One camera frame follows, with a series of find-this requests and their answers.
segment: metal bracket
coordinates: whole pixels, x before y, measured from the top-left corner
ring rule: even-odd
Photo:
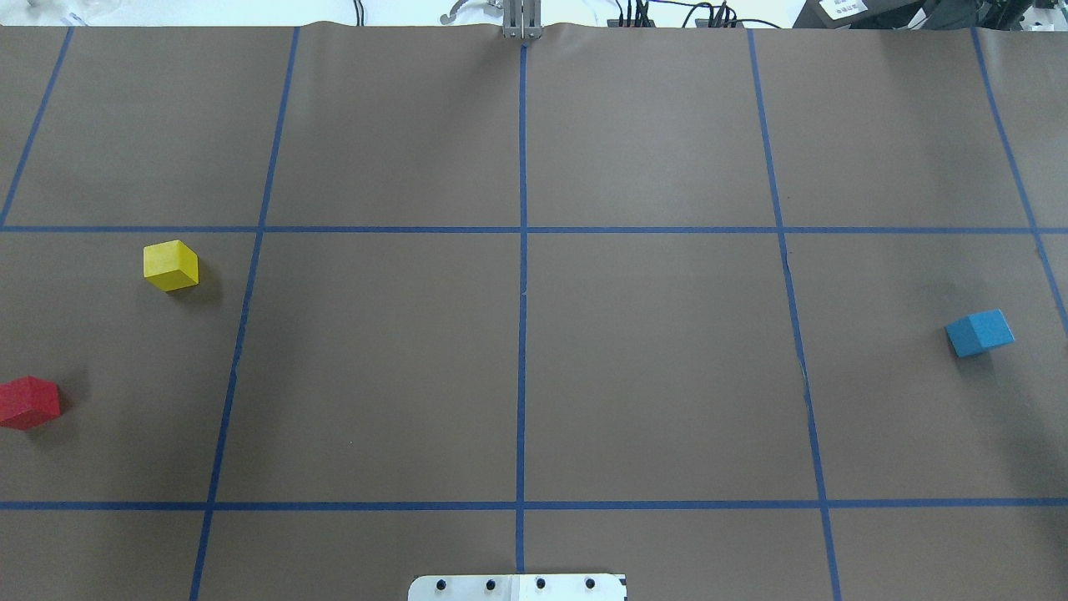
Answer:
[[[626,601],[623,574],[420,576],[408,601]]]
[[[541,37],[541,0],[504,0],[502,31],[516,39]]]
[[[522,0],[504,0],[504,36],[523,36],[523,2]]]

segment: blue cube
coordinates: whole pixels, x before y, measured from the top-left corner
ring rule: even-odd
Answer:
[[[972,314],[945,327],[958,358],[971,358],[1016,343],[1001,310]]]

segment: blue tape line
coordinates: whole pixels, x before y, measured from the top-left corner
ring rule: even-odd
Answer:
[[[528,501],[531,511],[692,511],[720,509],[819,509],[818,501]]]
[[[512,501],[414,502],[95,502],[3,501],[0,511],[514,511]],[[769,509],[920,509],[925,507],[1068,507],[1068,497],[839,499],[756,501],[524,501],[528,511],[718,511]]]
[[[788,234],[1030,234],[1027,227],[783,226]]]
[[[0,511],[204,511],[206,503],[128,501],[0,501]]]
[[[270,161],[267,164],[267,178],[264,181],[263,202],[260,206],[260,225],[256,239],[252,244],[252,258],[249,260],[249,276],[245,283],[245,298],[241,300],[241,317],[237,326],[237,341],[234,343],[234,357],[230,365],[230,380],[226,384],[226,400],[222,407],[222,420],[219,424],[219,440],[215,447],[215,461],[211,464],[211,480],[208,485],[207,503],[204,511],[204,523],[201,527],[200,544],[197,550],[197,564],[193,567],[192,584],[189,587],[189,599],[195,601],[200,596],[200,583],[204,574],[204,560],[207,556],[207,543],[211,534],[213,506],[219,492],[219,475],[222,472],[223,453],[226,449],[226,434],[230,430],[230,412],[234,407],[234,393],[237,390],[237,368],[241,363],[241,350],[245,345],[245,333],[249,323],[249,309],[252,305],[252,292],[255,289],[256,268],[260,264],[260,251],[263,247],[264,230],[267,211],[270,208],[270,192],[274,179],[274,167],[278,161],[278,149],[282,143],[282,128],[285,124],[285,109],[288,105],[289,86],[293,82],[293,68],[297,60],[297,45],[300,42],[300,28],[293,28],[293,38],[289,42],[289,61],[285,69],[285,83],[282,85],[282,99],[278,109],[278,121],[274,124],[274,139],[271,142]]]
[[[513,511],[511,501],[433,502],[220,502],[216,511]]]
[[[525,570],[527,499],[527,44],[519,47],[519,349],[516,377],[516,573]]]
[[[3,225],[11,233],[350,233],[350,234],[519,234],[509,225]],[[1031,235],[1031,227],[896,227],[854,225],[530,225],[528,234],[965,234]],[[1042,234],[1068,234],[1068,227],[1039,227]]]
[[[832,509],[890,509],[921,507],[1068,507],[1068,497],[1001,499],[842,499],[828,501]]]
[[[529,227],[532,234],[773,234],[779,230],[770,226],[676,226],[676,225],[535,225]]]
[[[0,231],[12,233],[253,233],[255,225],[5,225]]]
[[[827,548],[827,567],[831,579],[831,592],[834,601],[842,601],[842,586],[838,579],[838,560],[834,552],[834,535],[831,531],[831,512],[827,506],[827,486],[823,483],[823,461],[819,453],[819,434],[816,430],[816,412],[812,405],[812,389],[808,385],[808,366],[804,357],[804,342],[801,338],[801,321],[798,318],[797,296],[794,292],[794,275],[790,272],[789,251],[786,247],[786,233],[783,228],[783,210],[779,202],[779,181],[775,178],[775,162],[771,154],[771,136],[768,131],[768,115],[764,106],[764,86],[760,83],[760,67],[757,62],[756,39],[753,30],[745,30],[749,38],[749,57],[753,69],[753,88],[756,93],[756,109],[760,120],[760,138],[764,141],[764,159],[768,170],[768,185],[771,190],[771,207],[775,213],[775,226],[779,228],[779,254],[783,264],[783,279],[786,284],[786,300],[790,311],[790,323],[794,328],[794,349],[798,363],[801,365],[801,378],[804,385],[804,404],[808,422],[808,445],[812,450],[813,471],[816,476],[816,492],[819,496],[820,518],[823,524],[823,544]]]
[[[1035,211],[1031,207],[1031,200],[1027,197],[1027,190],[1023,186],[1023,177],[1020,175],[1020,168],[1016,163],[1016,155],[1012,153],[1012,145],[1008,142],[1008,133],[1005,132],[1005,125],[1002,123],[1001,111],[998,110],[998,100],[994,98],[994,90],[990,84],[990,74],[987,73],[987,61],[983,58],[983,43],[979,42],[979,32],[972,28],[972,44],[975,46],[975,58],[979,62],[979,74],[983,76],[983,86],[987,91],[987,101],[990,102],[990,113],[994,117],[994,125],[998,126],[998,136],[1001,137],[1002,147],[1005,149],[1005,157],[1008,159],[1009,170],[1012,171],[1012,179],[1016,181],[1016,190],[1020,194],[1020,202],[1023,204],[1023,211],[1027,216],[1027,223],[1031,225],[1032,234],[1035,236],[1035,247],[1038,250],[1038,257],[1042,262],[1042,270],[1046,271],[1046,281],[1050,284],[1050,291],[1053,292],[1053,303],[1056,305],[1057,315],[1061,316],[1061,328],[1068,336],[1068,313],[1065,312],[1064,299],[1061,296],[1061,288],[1057,280],[1053,275],[1053,267],[1050,266],[1050,257],[1046,254],[1046,244],[1042,243],[1042,235],[1038,230],[1038,221],[1035,219]]]
[[[468,225],[268,225],[270,233],[518,234],[519,227]]]
[[[68,27],[66,35],[63,36],[63,45],[60,46],[60,54],[56,58],[56,65],[52,66],[52,74],[48,78],[48,85],[45,85],[45,94],[42,96],[41,105],[37,107],[37,114],[33,116],[33,125],[30,126],[30,133],[26,137],[26,144],[22,145],[22,155],[18,157],[18,165],[15,167],[15,175],[11,178],[7,196],[3,201],[3,208],[0,208],[0,226],[7,220],[7,213],[11,212],[11,205],[15,202],[15,192],[18,190],[18,183],[22,178],[26,161],[30,159],[33,140],[36,139],[37,129],[41,128],[41,120],[45,117],[45,109],[48,108],[48,100],[52,97],[52,90],[56,88],[56,80],[60,77],[60,69],[63,68],[63,60],[66,58],[67,48],[70,47],[72,37],[74,37],[74,28]]]

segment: wooden block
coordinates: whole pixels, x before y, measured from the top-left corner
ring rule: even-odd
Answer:
[[[145,246],[144,279],[163,291],[195,285],[200,281],[197,253],[180,239]]]
[[[0,426],[29,430],[60,416],[56,384],[27,376],[0,385]]]

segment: cube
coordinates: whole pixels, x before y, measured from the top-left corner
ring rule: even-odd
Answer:
[[[972,314],[945,327],[945,332],[958,358],[978,355],[1016,342],[1001,310]]]
[[[60,416],[60,390],[27,376],[0,385],[0,426],[29,430]]]
[[[145,246],[144,279],[163,291],[195,285],[200,281],[197,253],[180,239]]]

